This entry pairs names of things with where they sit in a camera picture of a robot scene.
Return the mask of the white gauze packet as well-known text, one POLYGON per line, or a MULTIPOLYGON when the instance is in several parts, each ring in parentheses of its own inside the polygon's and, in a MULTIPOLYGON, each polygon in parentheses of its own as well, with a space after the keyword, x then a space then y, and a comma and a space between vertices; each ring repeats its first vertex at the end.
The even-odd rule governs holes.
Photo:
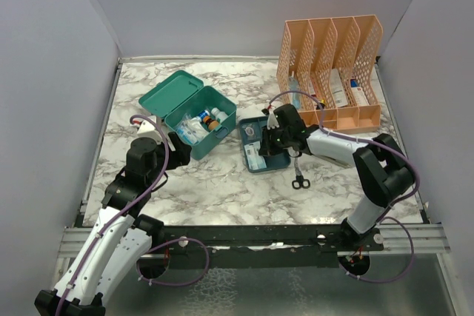
POLYGON ((202 137, 203 127, 197 118, 184 117, 176 127, 176 132, 183 136, 194 136, 196 139, 202 137))

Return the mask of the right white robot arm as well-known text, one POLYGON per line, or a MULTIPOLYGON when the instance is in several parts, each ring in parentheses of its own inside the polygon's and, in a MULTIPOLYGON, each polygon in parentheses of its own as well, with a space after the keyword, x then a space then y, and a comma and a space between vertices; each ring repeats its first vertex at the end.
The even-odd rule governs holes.
POLYGON ((415 169, 391 135, 357 138, 317 124, 307 126, 292 104, 268 112, 258 153, 270 157, 288 149, 297 156, 325 157, 356 169, 364 194, 339 232, 341 244, 349 250, 364 245, 367 233, 393 204, 419 184, 415 169))

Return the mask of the blue face mask packet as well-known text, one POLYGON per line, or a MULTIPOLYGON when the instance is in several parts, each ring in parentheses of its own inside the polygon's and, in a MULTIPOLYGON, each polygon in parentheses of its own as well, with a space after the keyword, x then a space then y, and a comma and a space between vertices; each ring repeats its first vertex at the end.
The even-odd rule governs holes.
POLYGON ((198 144, 203 141, 208 131, 201 125, 198 119, 186 119, 183 120, 176 128, 176 132, 183 138, 188 144, 198 144))

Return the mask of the peach file organizer rack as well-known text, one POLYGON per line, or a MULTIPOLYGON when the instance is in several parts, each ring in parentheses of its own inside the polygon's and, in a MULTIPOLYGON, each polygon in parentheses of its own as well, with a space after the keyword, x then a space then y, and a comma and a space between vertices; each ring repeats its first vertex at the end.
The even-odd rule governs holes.
POLYGON ((276 78, 282 101, 299 93, 299 115, 308 126, 323 124, 342 133, 375 132, 381 125, 381 105, 371 78, 383 36, 375 15, 289 20, 284 24, 276 78), (330 91, 330 72, 336 68, 348 105, 336 107, 330 91), (290 90, 294 73, 300 90, 290 90), (370 103, 358 106, 350 89, 354 78, 370 103))

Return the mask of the white bottle blue cap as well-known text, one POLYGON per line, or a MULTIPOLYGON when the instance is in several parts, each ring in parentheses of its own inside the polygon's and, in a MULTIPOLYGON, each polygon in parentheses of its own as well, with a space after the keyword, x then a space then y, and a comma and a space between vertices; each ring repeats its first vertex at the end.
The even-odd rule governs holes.
POLYGON ((210 116, 210 112, 208 110, 203 110, 198 114, 200 119, 204 119, 206 116, 210 116))

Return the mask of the teal medicine kit box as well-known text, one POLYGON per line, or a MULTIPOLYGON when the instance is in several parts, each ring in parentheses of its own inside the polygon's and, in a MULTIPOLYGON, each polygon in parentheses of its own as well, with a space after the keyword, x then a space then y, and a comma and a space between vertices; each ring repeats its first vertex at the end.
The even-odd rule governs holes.
POLYGON ((176 127, 184 117, 200 121, 208 134, 200 143, 189 144, 192 147, 191 157, 195 160, 201 160, 210 153, 236 127, 236 105, 214 87, 204 85, 199 78, 183 70, 170 75, 138 102, 151 115, 162 119, 173 132, 176 132, 176 127), (226 112, 228 118, 210 132, 198 114, 208 110, 210 117, 215 119, 211 114, 214 107, 226 112))

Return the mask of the blue item in rack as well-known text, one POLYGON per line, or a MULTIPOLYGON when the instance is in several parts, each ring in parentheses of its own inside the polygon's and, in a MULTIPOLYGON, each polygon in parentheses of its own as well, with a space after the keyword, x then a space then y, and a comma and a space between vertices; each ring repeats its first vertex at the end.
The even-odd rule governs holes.
MULTIPOLYGON (((292 90, 292 91, 294 91, 294 90, 299 91, 299 90, 300 90, 300 86, 299 86, 298 80, 297 80, 296 77, 294 76, 294 73, 292 73, 292 74, 289 76, 288 81, 289 81, 289 88, 290 88, 290 90, 292 90)), ((300 96, 299 93, 291 92, 291 93, 290 93, 290 100, 291 100, 292 105, 293 105, 297 110, 300 110, 300 109, 301 109, 301 96, 300 96)))

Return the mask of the clear tape roll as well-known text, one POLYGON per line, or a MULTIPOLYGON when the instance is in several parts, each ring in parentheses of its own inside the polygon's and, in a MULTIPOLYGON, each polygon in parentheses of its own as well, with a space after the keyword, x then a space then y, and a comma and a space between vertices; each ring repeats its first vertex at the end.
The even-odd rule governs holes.
POLYGON ((256 131, 255 131, 253 125, 251 125, 251 124, 244 127, 244 133, 250 139, 255 138, 255 136, 256 136, 256 131))

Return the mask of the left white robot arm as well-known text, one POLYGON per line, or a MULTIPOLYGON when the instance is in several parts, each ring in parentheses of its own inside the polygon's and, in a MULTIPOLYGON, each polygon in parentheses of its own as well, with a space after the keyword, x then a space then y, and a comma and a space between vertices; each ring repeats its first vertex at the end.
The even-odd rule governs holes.
POLYGON ((110 183, 93 229, 73 264, 52 290, 41 290, 40 315, 104 315, 132 265, 163 246, 162 222, 141 213, 168 170, 190 162, 191 146, 169 133, 172 144, 148 137, 132 141, 126 164, 110 183))

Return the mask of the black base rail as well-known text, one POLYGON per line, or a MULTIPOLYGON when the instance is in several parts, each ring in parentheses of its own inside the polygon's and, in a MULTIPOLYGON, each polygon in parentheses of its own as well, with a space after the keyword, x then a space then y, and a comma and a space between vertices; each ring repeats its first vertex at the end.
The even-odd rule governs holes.
POLYGON ((157 247, 140 258, 145 268, 260 269, 293 266, 336 268, 338 255, 379 252, 378 229, 361 238, 338 224, 146 227, 157 247))

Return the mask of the brown bottle orange cap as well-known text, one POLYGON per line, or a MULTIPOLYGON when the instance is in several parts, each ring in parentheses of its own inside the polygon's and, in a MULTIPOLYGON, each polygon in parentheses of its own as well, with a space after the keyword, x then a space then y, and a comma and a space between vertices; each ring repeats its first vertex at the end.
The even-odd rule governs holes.
POLYGON ((219 122, 217 122, 217 120, 211 118, 210 116, 205 116, 203 118, 203 123, 210 132, 219 126, 219 122))

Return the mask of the small white grey-cap bottle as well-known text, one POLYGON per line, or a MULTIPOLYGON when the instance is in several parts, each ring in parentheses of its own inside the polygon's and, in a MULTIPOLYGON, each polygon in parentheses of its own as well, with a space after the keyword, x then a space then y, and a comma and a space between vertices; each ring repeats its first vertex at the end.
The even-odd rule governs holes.
POLYGON ((219 123, 225 121, 228 118, 228 115, 226 114, 226 112, 221 111, 217 107, 214 107, 211 109, 211 114, 213 115, 215 120, 217 120, 217 122, 219 123))

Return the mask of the white red medicine box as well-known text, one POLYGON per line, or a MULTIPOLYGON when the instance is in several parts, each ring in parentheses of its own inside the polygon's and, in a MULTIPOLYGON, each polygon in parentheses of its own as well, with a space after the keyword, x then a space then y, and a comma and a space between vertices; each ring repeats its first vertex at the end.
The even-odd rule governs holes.
POLYGON ((358 85, 358 82, 354 79, 350 79, 350 89, 353 93, 353 97, 358 106, 369 106, 370 103, 364 93, 362 87, 358 85))

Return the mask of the dark blue divided tray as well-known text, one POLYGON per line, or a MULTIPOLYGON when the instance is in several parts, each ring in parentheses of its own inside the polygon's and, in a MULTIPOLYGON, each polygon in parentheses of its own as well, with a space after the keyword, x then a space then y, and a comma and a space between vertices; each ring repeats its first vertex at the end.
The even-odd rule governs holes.
POLYGON ((288 152, 277 155, 262 155, 260 153, 262 147, 266 148, 264 142, 266 128, 266 116, 245 118, 238 123, 244 162, 250 173, 256 174, 285 169, 290 165, 291 159, 288 152))

